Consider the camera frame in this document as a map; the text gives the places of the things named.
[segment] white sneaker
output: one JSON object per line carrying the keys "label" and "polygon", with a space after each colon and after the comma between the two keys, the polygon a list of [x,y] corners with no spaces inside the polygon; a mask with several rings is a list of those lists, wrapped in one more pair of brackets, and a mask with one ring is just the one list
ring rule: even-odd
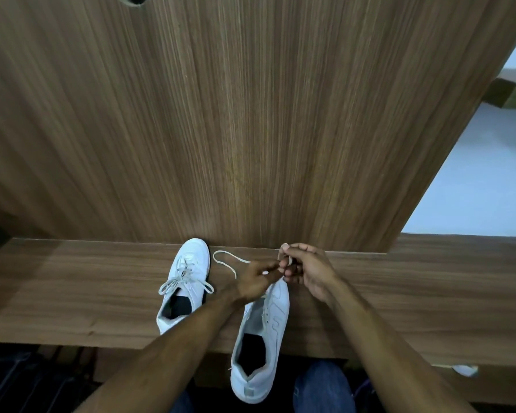
{"label": "white sneaker", "polygon": [[283,279],[245,306],[231,355],[231,388],[240,400],[256,404],[269,394],[288,316],[289,290]]}
{"label": "white sneaker", "polygon": [[205,241],[189,239],[185,242],[170,268],[168,280],[158,290],[164,295],[157,314],[157,325],[161,334],[185,319],[202,305],[205,294],[214,288],[206,282],[210,269],[210,253]]}

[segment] hand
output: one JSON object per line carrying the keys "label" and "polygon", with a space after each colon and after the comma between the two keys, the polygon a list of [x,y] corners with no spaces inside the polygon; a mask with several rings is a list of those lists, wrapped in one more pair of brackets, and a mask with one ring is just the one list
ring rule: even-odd
{"label": "hand", "polygon": [[331,305],[329,287],[336,285],[339,277],[325,251],[305,243],[293,243],[290,246],[283,245],[279,252],[296,260],[289,267],[287,258],[279,263],[280,269],[284,269],[284,280],[288,283],[304,284],[311,295]]}
{"label": "hand", "polygon": [[252,261],[235,281],[237,294],[243,304],[260,298],[267,288],[283,277],[279,261]]}

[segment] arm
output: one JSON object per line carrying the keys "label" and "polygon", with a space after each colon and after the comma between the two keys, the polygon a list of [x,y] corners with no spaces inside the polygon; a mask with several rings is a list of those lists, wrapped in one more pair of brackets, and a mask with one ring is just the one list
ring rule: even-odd
{"label": "arm", "polygon": [[252,262],[217,298],[200,306],[152,341],[77,410],[83,412],[170,411],[229,316],[256,300],[282,277],[279,262]]}
{"label": "arm", "polygon": [[331,308],[387,411],[475,411],[335,273],[322,250],[296,243],[282,252],[297,261],[295,267],[285,270],[285,280],[305,284]]}

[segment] forearm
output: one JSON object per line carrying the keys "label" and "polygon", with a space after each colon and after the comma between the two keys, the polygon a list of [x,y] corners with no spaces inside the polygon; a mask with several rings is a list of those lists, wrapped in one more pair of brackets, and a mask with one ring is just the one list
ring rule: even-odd
{"label": "forearm", "polygon": [[170,411],[238,304],[234,288],[222,291],[151,342],[76,412]]}
{"label": "forearm", "polygon": [[474,411],[350,284],[340,280],[329,292],[330,306],[387,411]]}

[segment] jeans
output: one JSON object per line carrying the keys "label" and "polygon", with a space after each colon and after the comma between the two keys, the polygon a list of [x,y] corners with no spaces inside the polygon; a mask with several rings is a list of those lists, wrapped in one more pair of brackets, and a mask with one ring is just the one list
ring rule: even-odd
{"label": "jeans", "polygon": [[[296,379],[293,393],[295,413],[355,413],[354,398],[342,370],[331,361],[317,361]],[[193,405],[184,391],[171,413],[192,413]]]}

